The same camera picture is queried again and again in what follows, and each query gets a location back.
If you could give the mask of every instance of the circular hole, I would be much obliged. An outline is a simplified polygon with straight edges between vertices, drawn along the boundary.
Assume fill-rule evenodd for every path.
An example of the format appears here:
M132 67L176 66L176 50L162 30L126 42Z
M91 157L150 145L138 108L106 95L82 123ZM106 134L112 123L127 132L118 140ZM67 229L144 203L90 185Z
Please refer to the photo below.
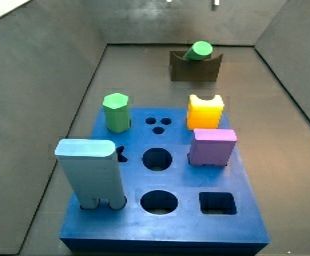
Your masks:
M178 207L178 198L167 191L154 190L143 195L140 205L152 214L168 214Z
M152 131L154 131L155 134L163 134L164 129L158 126L158 127L155 127L155 128L152 129Z
M142 161L150 170L163 171L171 165L171 153L163 148L151 148L143 154Z
M167 117L162 118L160 122L162 122L162 124L168 125L168 124L171 124L171 119Z
M156 119L155 119L154 117L148 117L148 118L146 119L146 123L147 123L147 124L155 124L155 123L156 123Z

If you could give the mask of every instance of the gray wall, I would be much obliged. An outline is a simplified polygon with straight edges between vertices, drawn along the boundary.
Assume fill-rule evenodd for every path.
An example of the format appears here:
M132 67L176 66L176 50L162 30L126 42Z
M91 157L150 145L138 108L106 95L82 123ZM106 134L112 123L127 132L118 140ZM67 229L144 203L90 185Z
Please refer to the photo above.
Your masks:
M17 253L106 49L87 6L32 1L0 20L0 253Z
M91 11L108 43L254 45L286 0L98 0Z
M255 48L310 119L310 0L290 0Z

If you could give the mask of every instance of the green cylinder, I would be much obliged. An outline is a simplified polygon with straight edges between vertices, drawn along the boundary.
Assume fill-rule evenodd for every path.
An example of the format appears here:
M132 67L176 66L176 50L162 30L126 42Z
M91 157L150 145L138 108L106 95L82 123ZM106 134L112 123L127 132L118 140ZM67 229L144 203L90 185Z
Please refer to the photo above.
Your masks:
M210 43L198 41L186 52L183 58L186 60L203 60L214 51Z
M103 101L106 126L115 133L130 129L128 96L114 93L104 97Z

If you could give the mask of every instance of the blue shape sorter board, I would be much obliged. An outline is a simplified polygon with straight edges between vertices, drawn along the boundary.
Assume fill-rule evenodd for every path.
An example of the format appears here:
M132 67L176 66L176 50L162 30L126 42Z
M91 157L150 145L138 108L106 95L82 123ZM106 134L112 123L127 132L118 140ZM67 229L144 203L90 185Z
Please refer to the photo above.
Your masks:
M182 108L132 108L131 129L116 134L107 130L100 111L92 139L124 146L127 205L114 211L102 201L95 210L82 210L72 195L60 231L72 251L254 255L269 244L238 149L226 167L191 166L186 114ZM219 128L230 128L226 114ZM156 168L154 161L160 162ZM168 213L152 209L159 207Z

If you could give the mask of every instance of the square hole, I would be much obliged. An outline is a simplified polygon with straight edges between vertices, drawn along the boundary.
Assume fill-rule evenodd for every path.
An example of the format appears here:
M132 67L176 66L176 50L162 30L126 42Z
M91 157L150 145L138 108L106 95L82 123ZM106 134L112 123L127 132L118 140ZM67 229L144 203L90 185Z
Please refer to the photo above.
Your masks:
M203 214L237 214L235 200L227 192L200 192L200 210Z

